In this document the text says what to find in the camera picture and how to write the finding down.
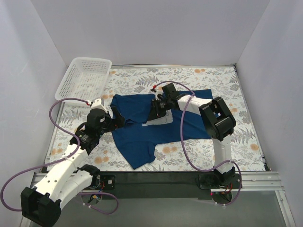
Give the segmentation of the blue printed t-shirt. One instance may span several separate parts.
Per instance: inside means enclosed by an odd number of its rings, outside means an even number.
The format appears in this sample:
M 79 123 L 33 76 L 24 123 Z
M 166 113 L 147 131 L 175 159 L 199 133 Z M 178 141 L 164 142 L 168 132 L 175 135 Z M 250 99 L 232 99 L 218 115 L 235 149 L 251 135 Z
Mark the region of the blue printed t-shirt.
M 172 110 L 173 121 L 160 125 L 145 125 L 151 110 L 153 94 L 115 95 L 115 106 L 125 119 L 123 128 L 112 132 L 115 145 L 132 169 L 137 169 L 155 160 L 158 144 L 179 142 L 181 139 L 209 139 L 202 118 L 195 113 Z

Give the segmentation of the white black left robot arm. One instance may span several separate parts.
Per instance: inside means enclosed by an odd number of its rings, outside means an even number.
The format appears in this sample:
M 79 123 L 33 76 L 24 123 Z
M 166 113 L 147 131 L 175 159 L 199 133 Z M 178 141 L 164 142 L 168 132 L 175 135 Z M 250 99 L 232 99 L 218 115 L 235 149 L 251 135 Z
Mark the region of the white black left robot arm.
M 99 144 L 104 133 L 122 128 L 124 117 L 115 106 L 113 115 L 105 108 L 92 107 L 86 122 L 76 130 L 75 136 L 63 155 L 63 161 L 53 168 L 34 187 L 21 192 L 21 212 L 29 220 L 52 227 L 59 219 L 62 209 L 83 189 L 100 186 L 100 170 L 91 165 L 80 167 L 91 151 Z

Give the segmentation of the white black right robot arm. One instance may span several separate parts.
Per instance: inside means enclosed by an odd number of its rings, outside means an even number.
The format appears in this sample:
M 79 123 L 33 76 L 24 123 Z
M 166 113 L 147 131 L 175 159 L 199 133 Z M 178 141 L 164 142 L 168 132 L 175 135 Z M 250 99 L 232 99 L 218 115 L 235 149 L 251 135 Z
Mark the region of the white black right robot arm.
M 162 88 L 162 93 L 153 86 L 151 91 L 155 98 L 151 101 L 151 110 L 148 121 L 165 116 L 171 109 L 182 111 L 181 120 L 185 113 L 190 112 L 201 116 L 206 133 L 211 137 L 214 146 L 215 164 L 211 169 L 203 170 L 196 166 L 195 170 L 201 173 L 200 184 L 204 187 L 218 187 L 231 189 L 236 177 L 235 164 L 232 162 L 231 138 L 236 126 L 235 118 L 221 97 L 202 99 L 194 92 L 189 95 L 180 93 L 173 81 Z

